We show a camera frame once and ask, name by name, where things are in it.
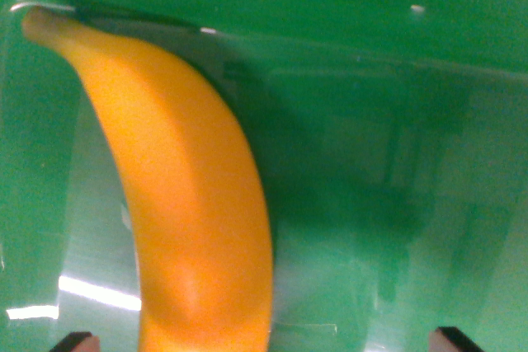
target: green background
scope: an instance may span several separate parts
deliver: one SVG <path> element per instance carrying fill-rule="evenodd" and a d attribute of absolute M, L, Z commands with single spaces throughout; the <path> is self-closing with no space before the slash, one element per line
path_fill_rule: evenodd
<path fill-rule="evenodd" d="M 58 288 L 139 295 L 93 110 L 21 37 L 37 3 L 179 54 L 233 109 L 271 215 L 272 351 L 423 351 L 437 326 L 526 349 L 528 0 L 1 1 L 2 350 L 137 345 L 138 312 Z M 8 320 L 31 305 L 59 319 Z"/>

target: plastic container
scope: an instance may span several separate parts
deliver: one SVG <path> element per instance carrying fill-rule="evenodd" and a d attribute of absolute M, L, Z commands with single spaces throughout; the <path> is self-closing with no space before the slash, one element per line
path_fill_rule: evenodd
<path fill-rule="evenodd" d="M 73 70 L 21 37 L 32 4 L 228 102 L 272 221 L 271 351 L 426 350 L 438 326 L 528 346 L 526 0 L 1 1 L 0 349 L 137 345 L 120 181 Z"/>

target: black object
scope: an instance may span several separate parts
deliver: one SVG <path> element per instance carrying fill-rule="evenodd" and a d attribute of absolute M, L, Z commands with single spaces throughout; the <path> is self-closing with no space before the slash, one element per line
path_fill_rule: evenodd
<path fill-rule="evenodd" d="M 484 352 L 458 327 L 438 327 L 437 330 L 460 352 Z"/>
<path fill-rule="evenodd" d="M 49 352 L 71 352 L 73 348 L 91 336 L 92 333 L 90 331 L 75 331 L 69 333 Z"/>

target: banana peel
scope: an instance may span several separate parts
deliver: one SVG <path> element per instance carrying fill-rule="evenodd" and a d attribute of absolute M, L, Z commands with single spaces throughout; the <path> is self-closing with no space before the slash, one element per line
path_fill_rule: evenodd
<path fill-rule="evenodd" d="M 271 237 L 250 147 L 214 88 L 173 54 L 41 7 L 24 35 L 64 57 L 97 113 L 139 260 L 139 350 L 267 349 Z"/>

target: toy banana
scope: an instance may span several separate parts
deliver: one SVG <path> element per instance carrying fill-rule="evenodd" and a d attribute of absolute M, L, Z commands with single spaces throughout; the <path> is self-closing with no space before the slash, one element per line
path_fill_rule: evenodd
<path fill-rule="evenodd" d="M 25 36 L 71 63 L 128 201 L 142 297 L 139 350 L 267 349 L 271 238 L 237 120 L 191 66 L 43 8 Z"/>

